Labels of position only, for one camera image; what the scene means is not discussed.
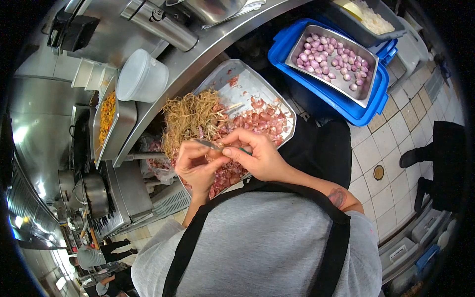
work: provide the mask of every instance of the plastic lid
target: plastic lid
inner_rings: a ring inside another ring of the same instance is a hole
[[[149,53],[139,48],[127,59],[117,82],[117,99],[130,100],[143,80],[143,74],[148,66]]]

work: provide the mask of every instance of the metal hotel pan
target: metal hotel pan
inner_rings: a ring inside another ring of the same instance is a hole
[[[99,100],[99,105],[94,115],[93,149],[96,169],[99,168],[99,163],[101,161],[112,160],[117,157],[122,145],[135,126],[135,122],[137,122],[137,107],[135,106],[135,101],[120,101],[116,97],[115,115],[112,120],[112,126],[105,138],[104,145],[101,148],[101,145],[99,144],[101,107],[107,96],[115,90],[116,84],[117,76],[114,76],[107,85],[104,96]]]
[[[230,87],[228,81],[236,77],[237,75],[239,75],[237,85],[234,87]],[[288,112],[287,116],[291,115],[291,117],[287,118],[287,126],[290,126],[291,129],[287,132],[282,132],[282,137],[284,141],[278,146],[278,148],[284,145],[294,136],[295,121],[297,120],[297,115],[295,111],[260,74],[258,74],[248,65],[246,65],[243,61],[239,59],[231,59],[224,61],[218,67],[216,67],[216,69],[201,83],[201,85],[199,85],[194,90],[193,93],[197,95],[201,91],[204,91],[211,87],[219,92],[218,96],[224,106],[231,106],[237,103],[242,103],[241,106],[233,108],[226,112],[229,115],[229,118],[231,119],[234,118],[236,114],[240,114],[246,110],[253,109],[250,100],[252,96],[256,99],[262,98],[266,103],[271,103],[272,105],[275,105],[276,103],[274,102],[274,100],[276,98],[279,98],[282,102],[280,106],[282,112]],[[242,177],[241,181],[249,177],[251,177],[250,173]],[[231,187],[224,189],[219,194],[224,193]]]
[[[358,89],[356,91],[351,91],[350,90],[350,84],[355,83],[356,78],[354,76],[355,72],[353,71],[348,71],[348,74],[351,75],[351,80],[346,81],[343,79],[343,75],[341,75],[339,70],[335,70],[335,68],[330,64],[331,61],[333,60],[331,57],[335,57],[337,55],[336,50],[333,52],[331,56],[328,56],[328,68],[330,69],[330,72],[333,72],[336,75],[336,79],[332,79],[332,82],[329,83],[326,80],[319,78],[315,74],[312,74],[302,68],[297,67],[297,59],[298,55],[303,52],[304,50],[304,43],[306,42],[305,39],[307,37],[311,37],[311,34],[317,34],[318,36],[324,36],[325,38],[335,38],[337,42],[341,42],[343,44],[344,48],[349,48],[357,56],[361,56],[363,59],[368,61],[368,69],[372,73],[371,75],[371,80],[364,80],[364,83],[361,86],[358,86]],[[288,66],[303,72],[307,75],[310,75],[314,77],[315,79],[318,79],[324,84],[327,84],[328,86],[331,86],[332,88],[336,89],[343,95],[347,96],[349,99],[353,100],[356,102],[358,105],[360,105],[363,108],[366,108],[368,105],[368,101],[371,96],[371,90],[373,89],[373,83],[374,83],[374,76],[376,69],[378,68],[378,62],[379,58],[378,56],[374,55],[361,45],[357,44],[356,42],[346,38],[343,35],[340,35],[336,32],[327,30],[325,28],[322,28],[317,25],[312,25],[308,24],[302,34],[300,35],[300,38],[298,39],[297,43],[294,45],[292,50],[290,51],[289,55],[287,56],[287,59],[285,60],[285,64]]]

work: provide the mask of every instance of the stainless steel canister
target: stainless steel canister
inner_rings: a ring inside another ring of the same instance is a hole
[[[232,17],[247,0],[166,0],[167,6],[181,3],[204,25],[213,25]]]
[[[168,17],[163,9],[147,0],[131,0],[120,16],[168,41],[181,51],[189,51],[198,42],[198,36]]]

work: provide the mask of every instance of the person's right hand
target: person's right hand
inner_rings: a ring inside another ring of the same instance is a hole
[[[236,128],[219,141],[227,146],[223,149],[223,155],[241,164],[261,181],[283,181],[292,169],[266,135]],[[252,156],[238,149],[239,147],[252,152]]]

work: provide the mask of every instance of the fingernail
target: fingernail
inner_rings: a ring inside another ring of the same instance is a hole
[[[228,149],[228,148],[225,148],[225,149],[223,150],[223,155],[225,155],[225,156],[231,156],[231,150]]]

